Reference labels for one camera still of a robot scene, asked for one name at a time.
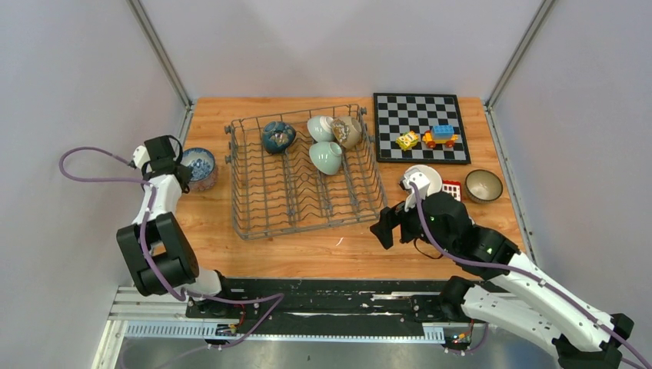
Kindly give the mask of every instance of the red object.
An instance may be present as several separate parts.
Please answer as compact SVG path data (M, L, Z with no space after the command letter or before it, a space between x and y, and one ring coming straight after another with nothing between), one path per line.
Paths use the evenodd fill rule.
M452 194L455 200L462 201L462 183L456 181L442 181L441 190Z

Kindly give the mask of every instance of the dish rack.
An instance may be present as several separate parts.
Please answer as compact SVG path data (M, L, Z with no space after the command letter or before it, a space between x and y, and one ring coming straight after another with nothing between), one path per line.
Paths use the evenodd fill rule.
M231 135L231 212L233 228L242 239L332 228L378 219L387 197L372 141L359 105L337 105L274 115L236 119L225 127ZM310 160L314 140L307 121L315 115L350 115L359 120L362 138L344 150L336 175L324 175ZM284 121L297 132L289 148L270 155L262 146L266 124Z

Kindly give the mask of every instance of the white wall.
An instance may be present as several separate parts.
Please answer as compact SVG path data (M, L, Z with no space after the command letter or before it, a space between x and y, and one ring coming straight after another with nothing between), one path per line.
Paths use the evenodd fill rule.
M648 360L651 16L647 0L559 1L496 109L541 266L632 317Z
M143 1L193 98L486 98L540 2Z
M127 3L4 2L0 12L0 367L88 368L118 283L115 242L141 189L63 178L59 156L129 156L178 133L181 104ZM78 175L136 175L100 154Z

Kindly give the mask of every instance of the blue lego block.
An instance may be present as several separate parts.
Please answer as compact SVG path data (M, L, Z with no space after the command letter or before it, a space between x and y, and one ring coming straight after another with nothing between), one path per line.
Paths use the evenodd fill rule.
M455 133L452 125L435 125L431 129L433 139L447 140Z

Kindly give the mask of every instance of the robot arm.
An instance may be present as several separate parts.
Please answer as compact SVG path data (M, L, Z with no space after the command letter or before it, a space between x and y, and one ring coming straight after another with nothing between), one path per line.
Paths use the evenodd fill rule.
M406 173L406 176L420 177L415 173ZM402 188L406 188L402 183L405 179L404 177L401 181ZM420 179L421 183L414 182L415 186L412 187L411 184L409 187L411 194L408 195L408 200L417 189L428 187L428 184ZM420 198L428 230L434 240L449 254L465 261L515 267L541 279L541 282L537 283L515 271L469 266L456 261L466 272L512 292L530 307L528 309L516 306L514 302L501 300L491 294L487 295L487 292L483 292L479 287L474 289L467 286L458 288L456 291L459 296L453 300L465 315L495 323L533 341L547 352L555 353L563 367L576 367L577 363L586 365L598 362L602 366L593 367L618 366L621 354L617 351L617 347L620 344L599 326L604 324L624 339L628 339L634 326L628 317L599 311L571 294L537 268L512 241L493 229L475 224L469 218L466 207L449 194L437 192ZM401 243L410 242L415 238L430 243L424 232L424 225L421 224L416 213L417 209L408 208L408 201L393 208L385 208L381 212L381 219L371 227L371 231L376 234L385 248L392 246L391 229L397 225L401 226ZM456 284L459 281L451 279L449 283ZM590 321L569 301L545 286L546 284L556 287L567 295L568 300L588 309L599 324ZM540 332L541 329L537 328L539 321L549 329L544 327L545 331Z
M156 189L154 203L149 204L152 190L149 186L143 187L140 211L133 222L119 229L116 235L138 292L143 296L168 293L142 253L139 235L141 227L145 227L147 249L156 253L152 257L154 263L173 288L187 288L204 295L220 293L219 273L199 267L175 217L177 202L181 194L188 193L191 178L191 169L181 164L181 148L177 155L169 136L153 138L136 148L129 164L140 169L143 179ZM146 211L150 215L147 223L142 224ZM165 251L155 252L161 247Z

